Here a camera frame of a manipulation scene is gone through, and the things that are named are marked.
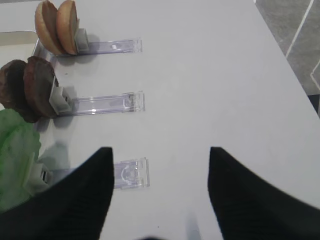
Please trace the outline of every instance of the white tabletop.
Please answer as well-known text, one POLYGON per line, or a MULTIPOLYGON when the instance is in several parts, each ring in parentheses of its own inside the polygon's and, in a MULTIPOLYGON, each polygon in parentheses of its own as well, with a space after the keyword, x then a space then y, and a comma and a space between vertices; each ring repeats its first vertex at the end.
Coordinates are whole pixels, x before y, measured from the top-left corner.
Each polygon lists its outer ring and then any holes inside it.
MULTIPOLYGON (((37 4, 1 4, 0 32, 33 30, 37 4)), ((143 41, 142 53, 78 57, 56 75, 78 97, 142 90, 146 112, 52 121, 41 133, 42 151, 66 146, 72 167, 102 146, 115 162, 149 159, 150 187, 114 192, 101 239, 190 239, 192 221, 203 240, 222 239, 207 190, 211 146, 320 207, 319 118, 253 1, 76 5, 89 40, 143 41)))

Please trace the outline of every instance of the food item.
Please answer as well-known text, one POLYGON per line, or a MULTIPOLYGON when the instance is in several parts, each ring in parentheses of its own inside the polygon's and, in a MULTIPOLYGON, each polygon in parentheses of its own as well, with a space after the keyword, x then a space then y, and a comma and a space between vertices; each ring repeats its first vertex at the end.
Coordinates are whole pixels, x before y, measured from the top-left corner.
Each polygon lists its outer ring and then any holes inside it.
POLYGON ((56 15, 56 32, 68 54, 76 55, 75 34, 78 29, 76 4, 73 0, 64 1, 56 15))
POLYGON ((8 62, 0 69, 0 103, 6 109, 14 109, 28 123, 35 123, 40 116, 28 105, 25 95, 24 70, 27 64, 22 60, 8 62))
POLYGON ((35 30, 43 46, 55 55, 65 54, 57 34, 57 8, 48 0, 42 1, 35 11, 35 30))
POLYGON ((51 63, 38 56, 28 58, 24 70, 24 92, 29 106, 40 116, 54 118, 56 112, 49 103, 55 71, 51 63))
POLYGON ((0 111, 0 148, 8 135, 19 125, 24 124, 24 119, 13 109, 0 111))
POLYGON ((0 148, 0 211, 27 201, 30 194, 23 188, 32 162, 38 159, 40 135, 33 125, 18 125, 0 148))

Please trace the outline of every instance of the round bun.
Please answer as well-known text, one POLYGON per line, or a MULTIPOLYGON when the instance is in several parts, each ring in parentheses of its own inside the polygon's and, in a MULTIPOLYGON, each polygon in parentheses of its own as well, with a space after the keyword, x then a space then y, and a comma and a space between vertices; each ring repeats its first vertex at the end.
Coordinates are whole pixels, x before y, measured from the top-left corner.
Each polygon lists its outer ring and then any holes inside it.
POLYGON ((60 43, 68 54, 76 55, 75 34, 78 29, 78 18, 75 1, 64 1, 57 12, 56 32, 60 43))
POLYGON ((6 109, 14 109, 28 123, 39 120, 29 106, 24 86, 24 71, 27 63, 22 60, 8 62, 0 69, 0 103, 6 109))
POLYGON ((65 54, 56 30, 57 9, 48 0, 42 1, 35 11, 35 30, 43 46, 55 55, 65 54))
POLYGON ((50 62, 38 56, 28 58, 23 75, 25 98, 29 106, 42 117, 57 116, 49 103, 54 78, 55 71, 50 62))

